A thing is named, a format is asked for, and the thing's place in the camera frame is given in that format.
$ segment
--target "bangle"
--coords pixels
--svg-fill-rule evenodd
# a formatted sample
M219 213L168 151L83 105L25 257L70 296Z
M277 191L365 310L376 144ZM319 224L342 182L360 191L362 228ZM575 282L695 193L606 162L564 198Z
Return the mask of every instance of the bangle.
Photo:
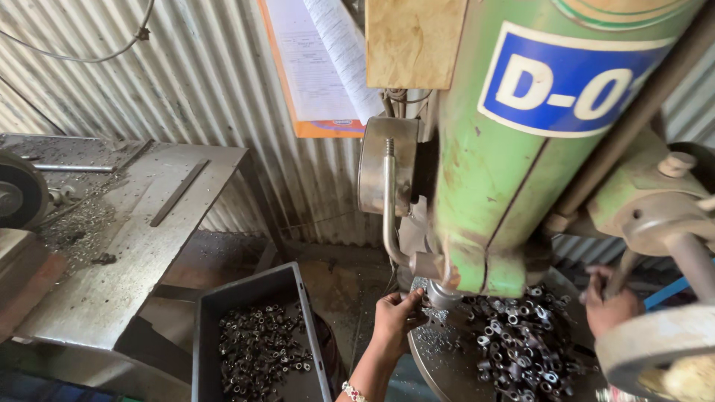
M367 399L365 399L364 396L360 395L360 392L350 386L350 384L346 382L342 383L342 390L347 394L347 396L350 397L355 402L368 402Z

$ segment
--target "hand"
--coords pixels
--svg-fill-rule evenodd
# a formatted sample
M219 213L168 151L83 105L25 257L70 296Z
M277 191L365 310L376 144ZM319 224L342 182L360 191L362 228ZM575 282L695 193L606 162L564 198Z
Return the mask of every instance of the hand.
M617 296L603 301L603 279L611 279L613 270L605 265L593 265L586 268L591 274L588 288L581 293L580 301L586 305L586 317L594 338L620 323L643 314L645 307L632 290L624 288Z
M399 293L391 293L379 299L375 306L375 329L370 347L380 350L385 357L395 362L407 353L410 349L407 333L427 323L429 319L417 308L424 294L424 289L418 288L404 300L401 300Z

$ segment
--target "corrugated sheet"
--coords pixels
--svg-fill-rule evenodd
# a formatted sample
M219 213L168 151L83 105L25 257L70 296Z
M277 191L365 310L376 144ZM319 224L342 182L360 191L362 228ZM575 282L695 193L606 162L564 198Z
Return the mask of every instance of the corrugated sheet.
M715 147L715 44L663 103L663 117L668 142ZM617 237L599 240L567 235L556 238L553 246L566 268L577 261L613 263L626 248ZM657 270L675 267L671 258L647 258L642 265Z
M0 2L0 29L41 49L95 57L121 47L146 0ZM0 130L249 147L284 234L379 245L380 217L357 211L356 139L296 139L252 0L157 0L149 41L101 64L51 59L0 39ZM237 177L203 222L257 232Z

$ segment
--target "printed form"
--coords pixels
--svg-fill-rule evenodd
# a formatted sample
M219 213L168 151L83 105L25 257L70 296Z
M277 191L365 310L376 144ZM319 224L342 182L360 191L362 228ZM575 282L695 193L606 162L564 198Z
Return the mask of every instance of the printed form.
M340 0L303 0L360 122L384 110L378 89L368 88L365 36Z
M266 5L296 120L358 119L302 0L266 0Z

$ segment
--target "floor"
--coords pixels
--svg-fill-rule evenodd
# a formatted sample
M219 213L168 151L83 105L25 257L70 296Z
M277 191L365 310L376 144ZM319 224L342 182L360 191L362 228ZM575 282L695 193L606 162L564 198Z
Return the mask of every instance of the floor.
M287 244L300 264L313 310L331 326L349 372L365 350L374 324L375 302L390 279L381 250ZM196 232L163 283L208 289L251 275L265 240L216 232ZM192 351L194 305L152 298L141 316L183 349ZM58 345L0 344L0 367L99 387L143 401L189 401L190 387L113 356Z

